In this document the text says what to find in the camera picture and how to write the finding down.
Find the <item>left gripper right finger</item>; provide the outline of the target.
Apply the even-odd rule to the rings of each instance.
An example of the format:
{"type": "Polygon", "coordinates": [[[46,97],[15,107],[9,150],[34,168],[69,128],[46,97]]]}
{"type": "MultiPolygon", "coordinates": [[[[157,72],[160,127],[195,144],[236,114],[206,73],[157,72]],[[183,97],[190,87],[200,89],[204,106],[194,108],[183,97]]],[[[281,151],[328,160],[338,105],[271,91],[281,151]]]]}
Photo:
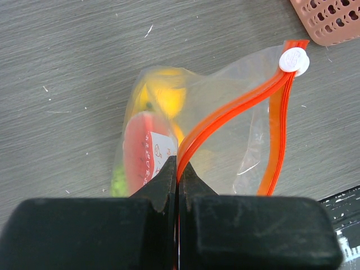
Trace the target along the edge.
{"type": "Polygon", "coordinates": [[[191,163],[188,163],[179,182],[179,205],[185,211],[190,211],[194,197],[212,195],[217,193],[196,174],[191,163]]]}

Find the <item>yellow toy lemon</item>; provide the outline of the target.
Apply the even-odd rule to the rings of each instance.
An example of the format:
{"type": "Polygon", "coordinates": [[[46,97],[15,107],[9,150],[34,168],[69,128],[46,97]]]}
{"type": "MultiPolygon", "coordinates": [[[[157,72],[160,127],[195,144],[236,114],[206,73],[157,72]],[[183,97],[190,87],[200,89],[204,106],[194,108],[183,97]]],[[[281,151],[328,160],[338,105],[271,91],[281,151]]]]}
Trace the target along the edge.
{"type": "Polygon", "coordinates": [[[186,99],[185,69],[177,67],[151,69],[141,76],[133,94],[131,115],[160,110],[168,119],[175,118],[186,99]]]}

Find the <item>pink plastic basket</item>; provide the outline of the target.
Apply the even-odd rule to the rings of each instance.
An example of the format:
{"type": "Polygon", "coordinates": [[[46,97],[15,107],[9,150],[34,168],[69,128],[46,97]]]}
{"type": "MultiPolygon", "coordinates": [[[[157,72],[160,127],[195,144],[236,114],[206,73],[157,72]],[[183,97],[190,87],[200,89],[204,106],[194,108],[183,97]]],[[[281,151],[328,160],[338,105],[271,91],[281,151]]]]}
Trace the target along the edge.
{"type": "Polygon", "coordinates": [[[359,38],[359,0],[291,0],[311,39],[329,47],[359,38]]]}

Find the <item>toy watermelon slice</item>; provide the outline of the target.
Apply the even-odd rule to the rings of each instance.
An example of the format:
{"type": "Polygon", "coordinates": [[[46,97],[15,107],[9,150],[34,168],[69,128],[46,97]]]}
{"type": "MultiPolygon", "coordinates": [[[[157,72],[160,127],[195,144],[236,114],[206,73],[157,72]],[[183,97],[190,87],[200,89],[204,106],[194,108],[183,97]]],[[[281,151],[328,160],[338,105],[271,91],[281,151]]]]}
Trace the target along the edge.
{"type": "Polygon", "coordinates": [[[161,170],[166,155],[162,148],[167,137],[166,126],[153,112],[136,114],[124,132],[123,163],[130,193],[137,192],[161,170]]]}

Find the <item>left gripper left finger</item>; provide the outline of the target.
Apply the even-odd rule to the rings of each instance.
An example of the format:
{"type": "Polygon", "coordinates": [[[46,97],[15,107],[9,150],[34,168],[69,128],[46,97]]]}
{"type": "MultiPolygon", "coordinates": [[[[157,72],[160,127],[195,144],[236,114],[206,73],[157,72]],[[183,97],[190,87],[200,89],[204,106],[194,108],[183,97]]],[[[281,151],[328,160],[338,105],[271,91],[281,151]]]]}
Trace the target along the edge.
{"type": "Polygon", "coordinates": [[[176,193],[176,156],[170,156],[160,172],[137,192],[132,199],[147,199],[157,212],[174,212],[176,193]]]}

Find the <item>green toy custard apple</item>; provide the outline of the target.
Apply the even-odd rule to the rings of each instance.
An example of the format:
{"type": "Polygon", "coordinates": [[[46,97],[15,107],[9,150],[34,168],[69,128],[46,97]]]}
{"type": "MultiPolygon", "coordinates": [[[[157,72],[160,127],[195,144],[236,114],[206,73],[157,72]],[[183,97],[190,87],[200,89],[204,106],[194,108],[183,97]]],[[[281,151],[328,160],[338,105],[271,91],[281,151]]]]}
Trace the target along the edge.
{"type": "Polygon", "coordinates": [[[123,166],[113,171],[110,193],[113,197],[128,197],[128,185],[123,166]]]}

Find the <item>clear orange zip top bag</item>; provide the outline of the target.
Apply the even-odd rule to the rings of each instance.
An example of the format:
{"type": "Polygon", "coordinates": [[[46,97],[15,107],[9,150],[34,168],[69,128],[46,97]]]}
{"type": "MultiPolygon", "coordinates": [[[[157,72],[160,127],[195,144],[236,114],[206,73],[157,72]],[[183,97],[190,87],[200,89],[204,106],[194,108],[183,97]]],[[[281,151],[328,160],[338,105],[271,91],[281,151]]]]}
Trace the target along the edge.
{"type": "MultiPolygon", "coordinates": [[[[166,126],[168,139],[162,151],[165,162],[176,156],[178,178],[191,163],[216,193],[273,194],[285,159],[293,82],[310,64],[308,43],[286,40],[209,75],[185,69],[186,99],[180,113],[168,119],[160,110],[148,111],[166,126]]],[[[124,132],[136,115],[131,115],[133,91],[141,76],[156,68],[176,67],[150,66],[139,73],[127,103],[113,171],[124,167],[124,132]]]]}

